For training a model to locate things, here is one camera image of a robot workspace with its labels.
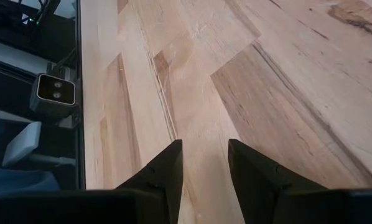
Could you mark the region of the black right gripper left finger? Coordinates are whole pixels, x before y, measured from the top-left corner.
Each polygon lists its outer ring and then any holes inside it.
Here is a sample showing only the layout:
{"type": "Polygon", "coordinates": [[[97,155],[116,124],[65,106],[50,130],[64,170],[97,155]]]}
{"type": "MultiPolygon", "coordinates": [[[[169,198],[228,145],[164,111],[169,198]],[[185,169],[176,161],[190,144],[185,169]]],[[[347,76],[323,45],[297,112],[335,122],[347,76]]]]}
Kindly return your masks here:
{"type": "Polygon", "coordinates": [[[115,189],[0,196],[0,224],[177,224],[182,186],[177,139],[115,189]]]}

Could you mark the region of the person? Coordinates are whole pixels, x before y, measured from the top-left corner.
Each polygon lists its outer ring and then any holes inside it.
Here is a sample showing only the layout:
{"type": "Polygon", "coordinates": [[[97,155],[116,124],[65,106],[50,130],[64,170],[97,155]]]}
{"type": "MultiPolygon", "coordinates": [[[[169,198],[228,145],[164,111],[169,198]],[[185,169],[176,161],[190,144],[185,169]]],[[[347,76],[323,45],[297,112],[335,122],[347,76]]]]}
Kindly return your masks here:
{"type": "MultiPolygon", "coordinates": [[[[0,138],[4,125],[0,122],[0,138]]],[[[0,197],[19,192],[52,192],[60,190],[52,173],[47,171],[0,169],[0,197]]]]}

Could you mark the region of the black electronics box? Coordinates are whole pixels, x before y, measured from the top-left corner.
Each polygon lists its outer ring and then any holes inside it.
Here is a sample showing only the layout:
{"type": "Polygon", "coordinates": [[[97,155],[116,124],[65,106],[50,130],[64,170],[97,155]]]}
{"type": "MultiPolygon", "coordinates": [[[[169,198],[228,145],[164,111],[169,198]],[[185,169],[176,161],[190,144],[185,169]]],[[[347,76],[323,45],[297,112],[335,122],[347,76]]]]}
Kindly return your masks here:
{"type": "Polygon", "coordinates": [[[76,53],[75,20],[55,14],[61,0],[0,0],[0,43],[51,62],[72,60],[76,53]]]}

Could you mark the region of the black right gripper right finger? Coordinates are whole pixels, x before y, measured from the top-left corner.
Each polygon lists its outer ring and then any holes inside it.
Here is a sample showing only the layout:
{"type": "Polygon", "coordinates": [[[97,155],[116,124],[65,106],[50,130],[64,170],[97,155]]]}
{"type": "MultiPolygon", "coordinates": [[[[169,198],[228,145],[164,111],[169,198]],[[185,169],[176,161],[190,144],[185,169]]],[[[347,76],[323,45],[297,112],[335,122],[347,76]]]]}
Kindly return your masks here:
{"type": "Polygon", "coordinates": [[[246,224],[372,224],[372,189],[328,189],[237,139],[228,162],[246,224]]]}

